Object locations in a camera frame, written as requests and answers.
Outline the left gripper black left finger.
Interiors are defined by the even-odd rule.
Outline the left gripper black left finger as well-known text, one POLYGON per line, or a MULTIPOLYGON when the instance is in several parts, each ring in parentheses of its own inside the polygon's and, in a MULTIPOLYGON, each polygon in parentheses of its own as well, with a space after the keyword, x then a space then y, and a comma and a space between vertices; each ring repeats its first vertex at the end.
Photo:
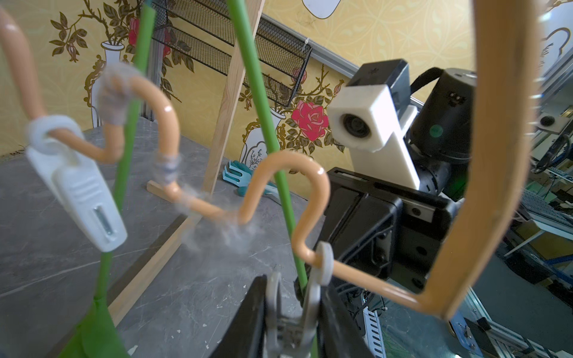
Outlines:
POLYGON ((257 276, 210 358, 259 358, 264 355, 267 276, 257 276))

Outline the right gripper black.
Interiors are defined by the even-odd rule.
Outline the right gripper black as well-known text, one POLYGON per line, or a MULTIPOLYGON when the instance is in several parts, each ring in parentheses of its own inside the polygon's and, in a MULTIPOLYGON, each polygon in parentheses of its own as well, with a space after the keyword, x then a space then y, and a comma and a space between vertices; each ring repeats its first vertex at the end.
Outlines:
POLYGON ((319 239, 341 263, 422 291, 464 196, 477 76, 430 68, 410 79, 418 114, 404 141, 418 190, 353 170, 328 172, 331 196, 319 239))

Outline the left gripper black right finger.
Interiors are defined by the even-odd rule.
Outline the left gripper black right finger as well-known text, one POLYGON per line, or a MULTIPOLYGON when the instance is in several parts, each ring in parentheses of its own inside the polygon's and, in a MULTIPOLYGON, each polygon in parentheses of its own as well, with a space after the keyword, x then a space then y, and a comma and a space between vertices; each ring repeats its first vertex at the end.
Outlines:
POLYGON ((321 288, 319 357, 374 357, 331 286, 321 288))

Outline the white artificial tulip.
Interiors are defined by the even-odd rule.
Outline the white artificial tulip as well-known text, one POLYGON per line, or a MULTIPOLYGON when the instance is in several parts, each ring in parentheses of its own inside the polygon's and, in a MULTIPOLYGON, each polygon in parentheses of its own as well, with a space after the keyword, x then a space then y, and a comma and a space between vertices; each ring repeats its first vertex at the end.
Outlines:
MULTIPOLYGON (((118 155, 110 158, 108 162, 118 163, 119 166, 116 170, 113 192, 110 194, 111 200, 103 206, 95 206, 93 214, 96 222, 103 226, 108 239, 119 237, 122 241, 127 238, 127 231, 121 211, 131 166, 135 125, 140 113, 140 103, 134 99, 134 91, 128 86, 128 77, 133 73, 142 75, 147 70, 156 17, 156 11, 150 1, 144 1, 137 7, 140 16, 136 19, 139 23, 139 32, 135 37, 134 65, 121 62, 106 65, 98 83, 95 106, 102 123, 106 144, 110 149, 119 151, 118 155)), ((112 248, 103 249, 92 305, 58 354, 59 357, 128 356, 107 304, 113 251, 118 245, 119 242, 116 241, 112 248)))

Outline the curved wooden clip hanger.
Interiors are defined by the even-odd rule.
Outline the curved wooden clip hanger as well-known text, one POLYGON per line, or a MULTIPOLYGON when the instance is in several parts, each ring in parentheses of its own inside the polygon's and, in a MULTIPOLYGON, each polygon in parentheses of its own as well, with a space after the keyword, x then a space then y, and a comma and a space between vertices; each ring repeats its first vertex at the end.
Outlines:
MULTIPOLYGON (((347 280, 420 313, 442 319, 452 317, 489 261, 522 198, 529 167, 527 135, 535 115, 537 64, 533 56, 540 30, 538 2, 476 1, 473 11, 477 88, 466 199, 422 293, 411 294, 307 247, 307 236, 328 204, 331 186, 326 171, 299 153, 269 155, 255 171, 236 212, 187 195, 174 180, 165 186, 165 193, 206 218, 246 224, 255 214, 267 182, 279 171, 298 170, 313 190, 292 234, 294 254, 323 270, 327 277, 347 280)), ((111 200, 98 165, 109 163, 119 151, 107 144, 100 148, 88 143, 73 119, 46 112, 28 41, 6 11, 1 12, 1 48, 28 115, 30 144, 26 153, 33 167, 98 250, 110 249, 116 241, 121 246, 126 239, 108 239, 93 214, 95 206, 111 200)), ((177 160, 180 129, 170 100, 142 75, 131 74, 128 86, 134 91, 134 99, 147 102, 158 114, 161 162, 177 160)))

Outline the yellow artificial tulip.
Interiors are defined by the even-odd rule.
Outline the yellow artificial tulip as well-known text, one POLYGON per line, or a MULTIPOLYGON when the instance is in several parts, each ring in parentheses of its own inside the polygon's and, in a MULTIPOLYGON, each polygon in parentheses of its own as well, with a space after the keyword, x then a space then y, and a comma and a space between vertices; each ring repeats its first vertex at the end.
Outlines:
MULTIPOLYGON (((249 87, 252 91, 253 101, 258 114, 258 122, 261 126, 261 131, 263 133, 265 144, 267 145, 267 152, 269 155, 280 152, 280 145, 275 134, 275 130, 272 128, 272 116, 270 113, 270 106, 268 101, 263 98, 264 96, 264 80, 263 74, 261 72, 261 66, 259 60, 256 60, 257 50, 255 46, 255 36, 258 29, 258 22, 261 18, 263 1, 255 1, 254 9, 254 19, 251 19, 250 10, 246 4, 246 1, 227 1, 228 7, 231 14, 231 21, 233 23, 234 29, 239 30, 238 33, 238 44, 240 48, 240 53, 243 56, 243 64, 246 69, 246 76, 249 80, 249 87)), ((287 177, 284 171, 279 171, 275 175, 275 179, 278 180, 278 193, 280 198, 280 203, 283 208, 284 220, 286 223, 286 228, 289 235, 289 244, 291 243, 292 234, 295 231, 295 216, 292 209, 292 200, 290 198, 290 193, 288 192, 289 187, 287 184, 287 177)), ((302 293, 306 289, 308 278, 305 272, 303 261, 296 255, 292 254, 294 258, 295 268, 297 271, 298 279, 301 280, 299 283, 299 288, 302 293)), ((271 312, 271 307, 267 304, 267 297, 262 301, 265 304, 264 313, 265 319, 267 318, 278 318, 280 314, 279 305, 279 291, 275 292, 277 294, 276 300, 273 301, 277 304, 277 312, 271 312)), ((309 352, 306 353, 305 357, 319 357, 318 347, 316 337, 310 346, 309 352)))

